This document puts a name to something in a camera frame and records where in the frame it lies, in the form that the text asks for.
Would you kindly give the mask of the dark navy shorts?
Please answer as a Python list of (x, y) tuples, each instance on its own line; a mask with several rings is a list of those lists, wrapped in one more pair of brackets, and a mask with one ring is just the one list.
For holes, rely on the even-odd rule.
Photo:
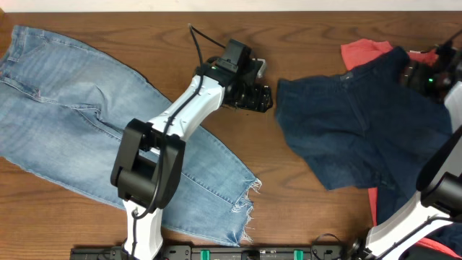
[(452, 135), (446, 107), (400, 85), (395, 47), (345, 74), (281, 79), (276, 119), (290, 149), (328, 190), (378, 191), (378, 223), (416, 191), (420, 170)]

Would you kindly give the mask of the light blue jeans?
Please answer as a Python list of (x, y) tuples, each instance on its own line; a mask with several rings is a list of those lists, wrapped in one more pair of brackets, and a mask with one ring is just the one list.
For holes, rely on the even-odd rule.
[[(78, 40), (15, 26), (1, 59), (1, 156), (50, 182), (122, 207), (110, 174), (125, 126), (170, 101), (137, 71)], [(186, 143), (163, 227), (224, 246), (248, 239), (261, 182), (204, 128)]]

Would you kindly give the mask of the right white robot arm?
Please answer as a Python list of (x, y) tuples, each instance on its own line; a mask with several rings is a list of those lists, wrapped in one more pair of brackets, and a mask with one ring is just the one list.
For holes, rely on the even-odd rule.
[(411, 62), (400, 81), (448, 109), (453, 135), (420, 172), (413, 197), (354, 243), (352, 259), (399, 259), (426, 235), (461, 221), (461, 50), (453, 47), (460, 35), (432, 48), (433, 65)]

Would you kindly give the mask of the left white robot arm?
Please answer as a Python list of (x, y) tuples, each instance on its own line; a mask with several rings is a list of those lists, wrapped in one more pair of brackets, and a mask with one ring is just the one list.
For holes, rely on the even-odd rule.
[(231, 39), (225, 52), (201, 61), (186, 91), (148, 122), (132, 119), (123, 136), (110, 182), (127, 213), (127, 259), (154, 259), (162, 248), (162, 211), (180, 182), (186, 142), (222, 105), (266, 112), (269, 87), (258, 83), (267, 63), (246, 44)]

